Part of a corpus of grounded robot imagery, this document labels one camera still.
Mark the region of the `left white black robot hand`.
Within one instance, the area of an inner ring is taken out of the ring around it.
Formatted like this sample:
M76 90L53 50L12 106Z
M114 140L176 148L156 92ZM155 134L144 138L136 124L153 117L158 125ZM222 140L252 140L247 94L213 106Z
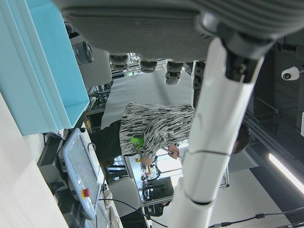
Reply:
M266 52L304 26L301 0L56 0L93 47L206 59L170 228L206 228Z

